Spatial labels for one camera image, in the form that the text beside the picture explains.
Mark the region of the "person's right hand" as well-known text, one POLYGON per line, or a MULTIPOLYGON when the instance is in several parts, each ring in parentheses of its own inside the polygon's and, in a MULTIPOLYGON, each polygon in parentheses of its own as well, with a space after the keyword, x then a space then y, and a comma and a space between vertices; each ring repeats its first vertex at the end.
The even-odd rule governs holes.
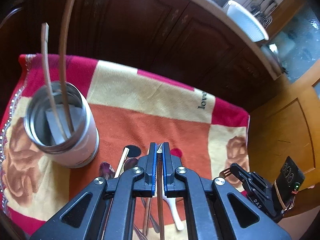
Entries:
POLYGON ((295 205, 309 205, 317 202, 316 185, 311 185, 299 193, 295 197, 295 205))

